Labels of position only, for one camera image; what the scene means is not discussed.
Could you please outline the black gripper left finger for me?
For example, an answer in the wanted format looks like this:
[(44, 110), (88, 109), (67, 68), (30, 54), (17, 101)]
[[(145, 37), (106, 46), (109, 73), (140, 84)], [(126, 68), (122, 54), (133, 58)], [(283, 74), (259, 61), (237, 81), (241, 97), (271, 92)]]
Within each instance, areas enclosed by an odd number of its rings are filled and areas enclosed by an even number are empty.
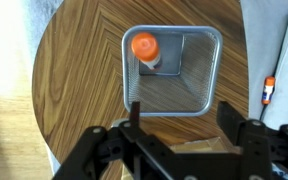
[(131, 104), (129, 121), (130, 121), (132, 126), (138, 126), (139, 125), (139, 119), (140, 119), (140, 103), (139, 102), (133, 102)]

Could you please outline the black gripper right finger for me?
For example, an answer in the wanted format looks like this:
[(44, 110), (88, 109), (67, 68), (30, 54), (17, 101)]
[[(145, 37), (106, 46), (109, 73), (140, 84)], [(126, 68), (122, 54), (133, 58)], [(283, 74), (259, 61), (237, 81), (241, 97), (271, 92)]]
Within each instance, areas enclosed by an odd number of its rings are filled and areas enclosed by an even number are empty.
[(244, 117), (228, 102), (220, 101), (216, 121), (233, 145), (240, 145), (245, 129)]

